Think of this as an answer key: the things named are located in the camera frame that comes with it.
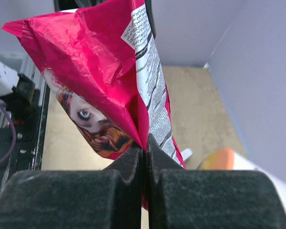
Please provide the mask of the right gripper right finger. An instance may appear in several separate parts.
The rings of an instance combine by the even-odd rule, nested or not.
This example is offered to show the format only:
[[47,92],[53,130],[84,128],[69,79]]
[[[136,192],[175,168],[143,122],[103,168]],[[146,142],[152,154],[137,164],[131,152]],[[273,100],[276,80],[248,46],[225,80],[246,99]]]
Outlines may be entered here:
[[152,229],[286,229],[286,211],[262,172],[186,170],[153,135],[146,166]]

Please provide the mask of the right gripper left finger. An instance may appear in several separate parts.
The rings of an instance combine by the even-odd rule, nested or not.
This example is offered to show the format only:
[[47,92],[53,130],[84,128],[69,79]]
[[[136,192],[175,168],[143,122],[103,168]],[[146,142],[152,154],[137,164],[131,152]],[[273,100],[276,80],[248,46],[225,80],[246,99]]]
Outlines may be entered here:
[[138,229],[143,151],[103,170],[21,171],[0,195],[0,229]]

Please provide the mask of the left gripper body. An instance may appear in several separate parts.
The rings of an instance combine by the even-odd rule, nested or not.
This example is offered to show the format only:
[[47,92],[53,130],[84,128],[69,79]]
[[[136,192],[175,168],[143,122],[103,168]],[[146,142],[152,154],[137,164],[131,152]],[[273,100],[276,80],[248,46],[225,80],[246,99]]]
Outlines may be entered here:
[[[78,9],[78,8],[94,7],[105,1],[106,0],[54,0],[53,3],[54,3],[55,12],[57,12],[57,11],[62,11],[62,10],[73,10],[73,9]],[[153,33],[153,37],[155,38],[156,30],[155,30],[155,24],[153,20],[152,1],[145,0],[145,6],[146,6],[147,16],[149,19],[151,30]]]

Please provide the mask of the pink snack bag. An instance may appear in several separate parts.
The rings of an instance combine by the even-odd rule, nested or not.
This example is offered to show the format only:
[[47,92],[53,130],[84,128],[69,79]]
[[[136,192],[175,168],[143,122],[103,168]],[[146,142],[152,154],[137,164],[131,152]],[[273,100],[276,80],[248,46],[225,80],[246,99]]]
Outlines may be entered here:
[[95,153],[115,160],[132,143],[146,148],[153,135],[184,166],[143,0],[108,0],[2,28],[18,38]]

